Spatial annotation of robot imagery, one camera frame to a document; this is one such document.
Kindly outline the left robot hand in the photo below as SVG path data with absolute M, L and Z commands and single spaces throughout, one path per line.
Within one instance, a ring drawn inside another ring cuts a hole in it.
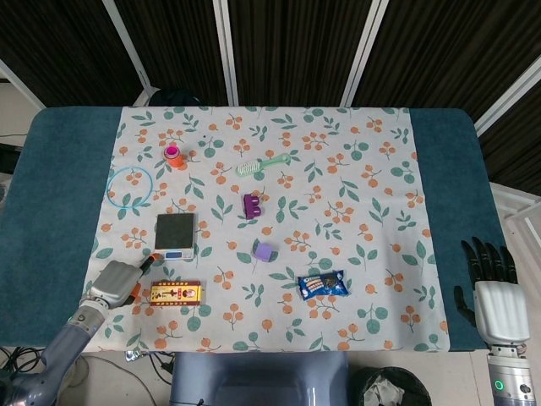
M 140 291 L 139 280 L 157 259 L 159 255 L 150 255 L 140 266 L 110 261 L 80 303 L 97 301 L 108 309 L 131 305 Z

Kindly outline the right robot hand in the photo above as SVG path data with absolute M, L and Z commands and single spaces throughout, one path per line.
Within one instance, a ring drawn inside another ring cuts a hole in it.
M 531 338 L 527 301 L 511 252 L 477 237 L 471 242 L 463 240 L 461 247 L 467 259 L 474 307 L 467 306 L 462 287 L 455 286 L 453 299 L 458 313 L 490 347 L 525 344 Z

